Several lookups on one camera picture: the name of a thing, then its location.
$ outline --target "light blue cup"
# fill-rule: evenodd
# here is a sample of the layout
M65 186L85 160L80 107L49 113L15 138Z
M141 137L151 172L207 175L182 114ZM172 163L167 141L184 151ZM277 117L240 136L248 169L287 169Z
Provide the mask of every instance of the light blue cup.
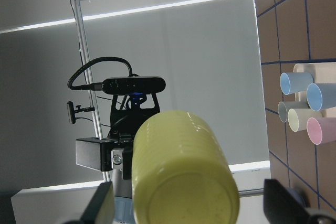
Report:
M336 106L336 83L312 83L307 89L307 101L314 111Z
M280 87L284 94L294 94L306 91L309 84L314 83L310 73L282 73L280 76Z

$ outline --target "screw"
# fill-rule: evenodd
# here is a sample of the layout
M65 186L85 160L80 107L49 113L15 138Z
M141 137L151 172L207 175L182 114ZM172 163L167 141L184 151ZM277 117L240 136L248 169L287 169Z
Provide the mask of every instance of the screw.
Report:
M114 155L112 161L115 165L120 165L122 163L122 158L119 155Z

